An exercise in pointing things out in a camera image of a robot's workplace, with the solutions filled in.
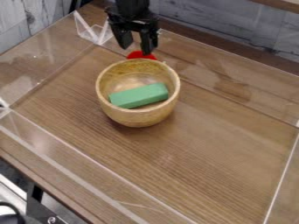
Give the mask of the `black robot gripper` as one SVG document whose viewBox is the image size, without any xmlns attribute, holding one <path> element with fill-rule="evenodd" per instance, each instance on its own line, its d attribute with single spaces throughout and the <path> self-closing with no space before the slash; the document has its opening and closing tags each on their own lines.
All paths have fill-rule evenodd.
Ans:
<svg viewBox="0 0 299 224">
<path fill-rule="evenodd" d="M 115 0 L 106 8 L 119 46 L 127 49 L 134 43 L 133 31 L 141 32 L 143 55 L 153 53 L 159 41 L 159 17 L 150 6 L 150 0 Z"/>
</svg>

